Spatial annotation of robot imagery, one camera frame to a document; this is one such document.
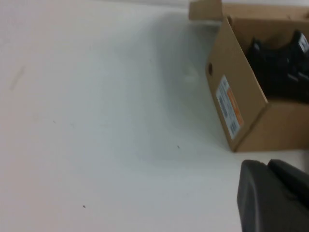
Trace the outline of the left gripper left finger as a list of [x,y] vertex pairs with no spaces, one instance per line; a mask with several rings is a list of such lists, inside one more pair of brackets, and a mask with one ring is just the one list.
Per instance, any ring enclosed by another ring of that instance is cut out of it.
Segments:
[[244,232],[307,232],[309,202],[301,202],[257,160],[241,164],[237,204]]

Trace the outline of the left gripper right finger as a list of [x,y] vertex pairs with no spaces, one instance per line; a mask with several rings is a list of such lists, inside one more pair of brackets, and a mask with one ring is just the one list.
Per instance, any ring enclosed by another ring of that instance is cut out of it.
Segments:
[[268,168],[301,202],[309,201],[309,175],[279,159],[271,159]]

